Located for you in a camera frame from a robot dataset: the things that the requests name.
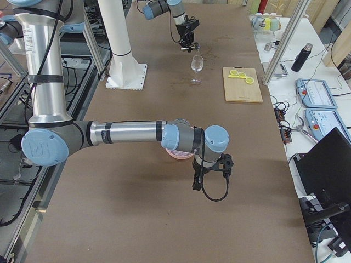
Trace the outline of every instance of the sticker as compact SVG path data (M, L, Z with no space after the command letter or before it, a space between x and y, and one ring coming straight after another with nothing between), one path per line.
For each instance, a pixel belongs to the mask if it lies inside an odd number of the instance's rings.
M29 28L23 29L23 38L24 38L24 45L26 47L26 54L35 53L32 30Z

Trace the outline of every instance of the wine glass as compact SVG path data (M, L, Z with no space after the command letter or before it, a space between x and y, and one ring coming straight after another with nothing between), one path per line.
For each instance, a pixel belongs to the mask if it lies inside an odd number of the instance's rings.
M203 57L199 55L193 56L193 61L191 62L191 69L195 72L195 78L191 79L193 85L201 84L201 80L196 77L196 74L199 73L203 68Z

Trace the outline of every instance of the computer monitor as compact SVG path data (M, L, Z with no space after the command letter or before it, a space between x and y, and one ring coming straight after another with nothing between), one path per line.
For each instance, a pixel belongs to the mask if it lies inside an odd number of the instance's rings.
M323 209L351 205L351 144L337 128L295 163L306 194L314 193ZM330 220L351 251L351 211Z

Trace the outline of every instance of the black bottle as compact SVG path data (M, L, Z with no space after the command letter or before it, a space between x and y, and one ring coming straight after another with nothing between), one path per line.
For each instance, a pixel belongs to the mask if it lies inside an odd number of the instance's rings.
M306 59L308 58L309 54L311 54L311 49L313 45L307 43L303 49L301 49L300 54L296 57L294 64L291 67L292 71L300 71L301 67L305 63Z

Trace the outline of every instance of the cutting board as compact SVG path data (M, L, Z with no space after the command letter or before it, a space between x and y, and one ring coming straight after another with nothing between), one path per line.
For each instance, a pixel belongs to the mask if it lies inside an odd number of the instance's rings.
M253 84L247 84L243 78L228 78L229 71L235 69L254 78ZM223 68L223 82L226 101L263 102L254 68Z

